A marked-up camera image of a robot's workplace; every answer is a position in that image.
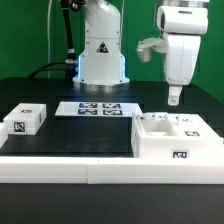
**white container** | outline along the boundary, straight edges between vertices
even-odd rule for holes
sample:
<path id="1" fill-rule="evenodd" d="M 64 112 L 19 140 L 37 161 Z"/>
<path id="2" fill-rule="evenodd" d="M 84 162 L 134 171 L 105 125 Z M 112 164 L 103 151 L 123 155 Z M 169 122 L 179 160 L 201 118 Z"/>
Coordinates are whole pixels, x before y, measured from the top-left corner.
<path id="1" fill-rule="evenodd" d="M 0 123 L 0 148 L 4 145 L 8 139 L 7 125 Z"/>
<path id="2" fill-rule="evenodd" d="M 45 119 L 45 104 L 20 103 L 3 121 L 8 126 L 8 134 L 35 135 Z"/>
<path id="3" fill-rule="evenodd" d="M 197 114 L 133 115 L 135 158 L 204 160 L 223 151 L 219 137 Z"/>

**triangular warning sticker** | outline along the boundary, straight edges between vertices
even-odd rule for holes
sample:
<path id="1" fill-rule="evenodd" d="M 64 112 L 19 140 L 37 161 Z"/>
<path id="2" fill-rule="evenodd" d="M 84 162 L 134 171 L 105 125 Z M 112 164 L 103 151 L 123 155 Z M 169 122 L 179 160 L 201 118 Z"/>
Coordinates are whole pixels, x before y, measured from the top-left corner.
<path id="1" fill-rule="evenodd" d="M 102 44 L 98 48 L 97 53 L 109 53 L 109 51 L 107 50 L 107 46 L 104 43 L 104 41 L 102 42 Z"/>

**green background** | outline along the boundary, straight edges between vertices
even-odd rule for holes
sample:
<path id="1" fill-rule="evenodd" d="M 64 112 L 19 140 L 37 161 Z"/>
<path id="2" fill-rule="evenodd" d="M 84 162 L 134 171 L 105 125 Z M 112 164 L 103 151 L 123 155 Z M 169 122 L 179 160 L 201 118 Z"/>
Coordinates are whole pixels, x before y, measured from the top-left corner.
<path id="1" fill-rule="evenodd" d="M 0 78 L 24 77 L 47 63 L 48 0 L 0 1 Z M 121 10 L 122 0 L 108 0 Z M 155 0 L 126 0 L 122 53 L 126 75 L 131 80 L 164 80 L 161 56 L 153 53 L 150 63 L 139 62 L 139 40 L 158 37 L 153 28 Z M 70 13 L 77 53 L 84 48 L 83 12 Z M 211 0 L 209 29 L 202 36 L 193 83 L 224 103 L 224 1 Z M 51 14 L 52 61 L 66 58 L 63 17 L 58 0 Z"/>

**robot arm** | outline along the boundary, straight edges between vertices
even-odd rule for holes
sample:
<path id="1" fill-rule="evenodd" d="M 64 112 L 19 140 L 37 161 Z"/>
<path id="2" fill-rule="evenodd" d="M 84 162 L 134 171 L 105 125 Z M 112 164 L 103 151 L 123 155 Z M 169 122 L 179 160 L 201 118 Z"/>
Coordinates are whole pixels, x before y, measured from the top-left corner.
<path id="1" fill-rule="evenodd" d="M 201 38 L 208 27 L 209 0 L 160 0 L 156 23 L 161 38 L 140 41 L 137 52 L 141 61 L 151 60 L 151 50 L 165 53 L 164 72 L 169 83 L 168 104 L 176 106 L 183 85 L 188 85 L 194 74 Z"/>

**black table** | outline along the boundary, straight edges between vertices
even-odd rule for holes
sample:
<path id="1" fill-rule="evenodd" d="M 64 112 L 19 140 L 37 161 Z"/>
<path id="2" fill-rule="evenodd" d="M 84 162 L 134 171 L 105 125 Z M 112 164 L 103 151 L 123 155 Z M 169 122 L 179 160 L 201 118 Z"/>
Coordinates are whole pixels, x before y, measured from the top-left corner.
<path id="1" fill-rule="evenodd" d="M 133 82 L 128 90 L 93 93 L 59 79 L 0 81 L 0 120 L 18 103 L 47 104 L 36 136 L 9 136 L 1 156 L 132 157 L 131 118 L 55 117 L 60 101 L 139 103 L 143 112 L 197 113 L 224 136 L 224 106 L 200 88 L 185 87 L 180 105 L 168 88 Z M 223 223 L 222 185 L 1 184 L 0 223 Z"/>

